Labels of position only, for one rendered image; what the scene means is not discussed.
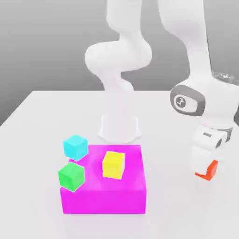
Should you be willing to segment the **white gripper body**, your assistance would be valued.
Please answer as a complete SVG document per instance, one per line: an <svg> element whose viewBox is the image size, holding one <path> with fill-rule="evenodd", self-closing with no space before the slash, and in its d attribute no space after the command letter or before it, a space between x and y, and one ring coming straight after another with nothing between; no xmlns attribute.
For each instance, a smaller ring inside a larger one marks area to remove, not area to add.
<svg viewBox="0 0 239 239"><path fill-rule="evenodd" d="M200 175L206 175L208 167L214 160L218 162L220 167L224 164L223 150L208 150L198 146L192 147L190 167L194 172Z"/></svg>

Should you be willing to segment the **small orange-red cube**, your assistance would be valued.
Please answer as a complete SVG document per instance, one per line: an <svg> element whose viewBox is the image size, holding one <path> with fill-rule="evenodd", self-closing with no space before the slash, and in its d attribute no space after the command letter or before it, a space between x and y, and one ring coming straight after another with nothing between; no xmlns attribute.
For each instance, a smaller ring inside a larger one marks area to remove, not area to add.
<svg viewBox="0 0 239 239"><path fill-rule="evenodd" d="M210 181L215 176L217 168L218 168L218 161L213 160L211 164L208 166L205 175L198 174L198 173L195 173L195 175L204 180Z"/></svg>

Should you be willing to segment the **small yellow cube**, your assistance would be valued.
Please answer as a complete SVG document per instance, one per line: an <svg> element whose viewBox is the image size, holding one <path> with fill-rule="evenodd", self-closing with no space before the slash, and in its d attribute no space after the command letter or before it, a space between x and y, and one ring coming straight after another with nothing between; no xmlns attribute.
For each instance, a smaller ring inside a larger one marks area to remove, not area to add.
<svg viewBox="0 0 239 239"><path fill-rule="evenodd" d="M107 151L102 161L103 177L121 180L125 170L125 153Z"/></svg>

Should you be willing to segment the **small cyan cube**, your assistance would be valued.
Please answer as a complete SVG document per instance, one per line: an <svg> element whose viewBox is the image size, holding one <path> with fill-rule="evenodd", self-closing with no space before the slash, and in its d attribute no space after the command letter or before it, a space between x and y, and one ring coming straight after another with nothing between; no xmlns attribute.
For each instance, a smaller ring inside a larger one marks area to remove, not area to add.
<svg viewBox="0 0 239 239"><path fill-rule="evenodd" d="M63 149L66 157L79 161L88 154L88 140L79 135L73 135L63 141Z"/></svg>

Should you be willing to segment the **small green cube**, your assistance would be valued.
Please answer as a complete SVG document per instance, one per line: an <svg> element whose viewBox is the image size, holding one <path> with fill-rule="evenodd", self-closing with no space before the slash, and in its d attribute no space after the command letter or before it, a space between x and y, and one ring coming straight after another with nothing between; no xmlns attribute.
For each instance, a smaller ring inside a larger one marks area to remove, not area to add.
<svg viewBox="0 0 239 239"><path fill-rule="evenodd" d="M61 187L75 192L85 183L85 170L84 167L69 162L58 171L58 177Z"/></svg>

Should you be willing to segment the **large magenta box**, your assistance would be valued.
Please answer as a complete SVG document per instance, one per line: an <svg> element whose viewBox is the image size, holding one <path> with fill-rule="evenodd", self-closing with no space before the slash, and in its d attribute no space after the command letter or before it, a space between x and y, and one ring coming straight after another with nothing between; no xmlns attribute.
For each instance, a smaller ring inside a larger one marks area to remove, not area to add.
<svg viewBox="0 0 239 239"><path fill-rule="evenodd" d="M104 178L106 152L125 154L122 179ZM147 188L140 145L89 145L89 153L77 165L85 169L85 183L71 192L61 187L65 214L144 214Z"/></svg>

